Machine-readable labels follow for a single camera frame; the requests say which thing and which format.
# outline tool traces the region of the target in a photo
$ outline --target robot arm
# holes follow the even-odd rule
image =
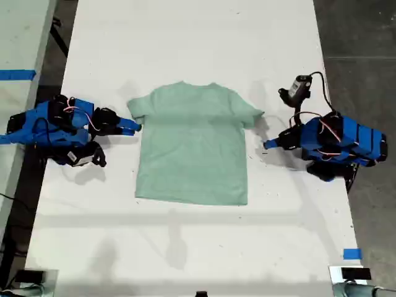
[[[92,161],[105,166],[103,150],[92,141],[95,136],[133,136],[140,130],[141,125],[120,118],[109,108],[94,110],[93,103],[58,95],[11,116],[0,144],[36,145],[60,165],[80,166]]]
[[[309,91],[312,76],[320,74],[325,100],[331,112],[325,116],[318,115],[303,124],[300,120],[303,101],[311,96]],[[331,181],[336,176],[343,176],[347,188],[356,176],[359,165],[374,166],[387,158],[386,136],[376,129],[358,124],[335,111],[325,95],[324,76],[321,72],[297,76],[287,91],[279,90],[283,102],[295,109],[295,125],[284,130],[279,137],[266,141],[265,149],[282,147],[285,150],[302,148],[302,159],[311,160],[307,171],[324,181]]]

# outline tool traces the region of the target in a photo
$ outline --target blue tape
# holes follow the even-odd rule
[[[33,80],[34,70],[0,70],[0,80]]]
[[[344,249],[344,260],[361,260],[361,249]]]

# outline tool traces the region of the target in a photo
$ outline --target t-shirt hem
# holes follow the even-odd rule
[[[165,202],[178,202],[178,203],[184,203],[184,204],[196,204],[196,205],[213,205],[213,206],[238,206],[238,205],[247,205],[248,200],[246,201],[240,201],[240,202],[233,202],[233,201],[224,201],[221,203],[216,203],[215,201],[210,202],[210,201],[198,201],[198,200],[187,200],[187,199],[179,199],[175,196],[166,196],[164,197],[163,195],[159,193],[141,193],[141,192],[136,192],[135,197],[137,198],[143,198],[143,199],[150,199],[150,200],[159,200],[159,201],[165,201]]]

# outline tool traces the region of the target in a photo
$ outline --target white table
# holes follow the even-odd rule
[[[55,0],[0,2],[0,69],[27,69],[37,73],[33,81],[0,81],[0,134],[6,133],[10,116],[35,104],[55,4]],[[23,160],[23,147],[0,145],[1,193],[14,196]],[[0,197],[0,242],[11,205],[10,200]]]
[[[105,169],[49,162],[27,267],[58,270],[57,297],[331,296],[328,265],[356,247],[343,180],[262,154],[293,114],[278,88],[317,70],[311,0],[80,0],[63,94],[130,117],[128,99],[156,87],[217,82],[267,127],[246,131],[245,207],[136,199],[140,134],[102,139]],[[318,78],[303,109],[328,111]]]

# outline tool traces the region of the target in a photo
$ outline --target mint green t-shirt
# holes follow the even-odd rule
[[[244,128],[262,111],[212,83],[165,85],[128,102],[143,124],[136,197],[209,205],[246,205]]]

